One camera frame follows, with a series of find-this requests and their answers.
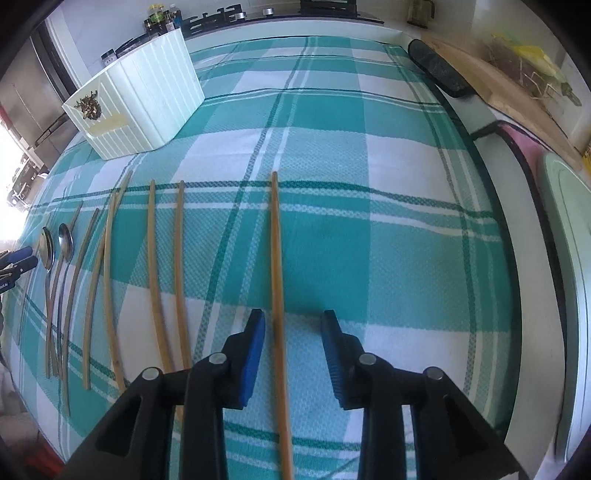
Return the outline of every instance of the bamboo stick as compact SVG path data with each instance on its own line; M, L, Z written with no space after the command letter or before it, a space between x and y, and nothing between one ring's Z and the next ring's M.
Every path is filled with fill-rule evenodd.
M70 284L70 293L68 295L68 303L66 307L66 318L64 319L64 332L63 340L61 344L61 378L64 382L64 409L66 415L70 416L70 393L68 391L68 346L70 340L70 322L72 321L72 304L74 302L74 293L76 292L76 283L78 282L78 275L80 275L80 269L82 268L82 261L86 250L88 249L88 243L92 236L92 229L95 226L96 218L99 216L99 209L95 209L95 212L90 217L86 233L84 234L84 240L78 251L78 258L76 259L76 266L74 268L74 276L72 277L72 283Z
M174 293L176 296L178 341L181 346L183 368L187 369L191 368L191 353L183 287L183 208L184 182L181 180L178 184L177 211L174 220Z
M173 363L170 357L164 314L160 303L160 285L158 284L158 259L156 257L156 182L150 182L150 195L148 196L148 281L150 284L150 300L152 303L152 319L156 330L156 340L164 373L173 371Z
M115 196L111 196L109 202L109 212L107 214L107 224L105 229L105 272L103 281L105 292L103 299L105 301L105 325L107 329L107 339L109 341L109 352L111 353L111 363L113 363L113 372L115 373L115 382L119 392L125 391L125 377L123 367L121 366L121 356L119 354L119 345L117 343L117 332L115 330L115 319L113 318L113 298L111 292L111 237L113 233L113 217L115 216Z
M283 272L281 266L281 226L277 172L271 179L271 297L274 333L275 389L277 393L277 423L283 480L293 480L294 465L291 446L290 408L285 365L285 330L283 302Z
M115 194L113 191L112 196L116 196L115 201L115 213L119 209L121 200L125 195L125 189L129 183L133 171L129 170L121 182L119 187L119 193ZM96 289L99 284L100 266L103 263L103 256L105 254L105 241L106 241L106 225L103 227L103 232L100 236L99 246L95 254L95 263L92 266L92 276L90 278L90 287L88 292L88 299L86 300L86 313L84 316L84 335L82 339L82 386L86 390L90 390L90 337L92 333L92 319L95 311L95 300L96 300Z

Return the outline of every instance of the stove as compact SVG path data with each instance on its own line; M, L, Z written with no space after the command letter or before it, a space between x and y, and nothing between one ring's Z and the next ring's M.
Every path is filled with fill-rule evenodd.
M356 0L340 1L318 1L301 0L299 10L282 10L271 12L266 9L258 14L246 14L241 4L230 5L226 8L218 8L217 13L209 15L204 13L202 17L190 17L183 20L181 29L185 39L206 33L218 28L231 27L247 22L274 20L278 18L301 18L301 17L327 17L347 18L350 20L369 21L383 24L379 18L363 12L359 12Z

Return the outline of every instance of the glass jar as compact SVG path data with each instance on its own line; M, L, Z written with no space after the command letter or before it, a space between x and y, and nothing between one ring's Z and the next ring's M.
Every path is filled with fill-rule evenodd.
M150 5L150 7L148 7L148 18L152 25L164 20L164 4Z

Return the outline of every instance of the gold decorative emblem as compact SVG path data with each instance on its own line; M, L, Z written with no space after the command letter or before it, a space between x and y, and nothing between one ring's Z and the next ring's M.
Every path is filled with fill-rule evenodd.
M98 120L100 118L100 105L99 102L96 100L96 95L98 91L95 90L94 93L90 92L90 95L86 95L82 97L78 102L74 105L74 108L79 108L82 112L82 118L86 120L87 118L91 120Z

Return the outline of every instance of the plaid tablecloth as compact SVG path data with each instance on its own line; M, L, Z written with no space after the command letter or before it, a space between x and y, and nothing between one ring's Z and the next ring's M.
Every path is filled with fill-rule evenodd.
M515 336L504 244L482 180L446 109L398 46L335 37L244 41L191 55L206 100L176 138L145 154L104 162L70 146L31 209L23 244L43 225L57 237L78 202L80 245L96 207L133 170L113 230L113 297L125 376L161 366L148 292L148 184L157 184L160 288L174 360L180 353L173 289L177 183L186 182L184 288L194 360L271 307L270 175L279 171L288 383L298 478L356 478L362 413L339 409L319 330L324 309L365 350L398 368L443 368L496 428L510 418L507 379ZM81 381L90 270L84 258L70 338L70 404L44 375L44 278L34 271L22 339L12 332L26 278L5 296L2 349L27 408L69 458L118 396L99 284L92 332L92 390ZM271 328L254 396L226 411L231 479L279 478ZM172 470L178 466L178 425ZM408 429L408 470L414 472Z

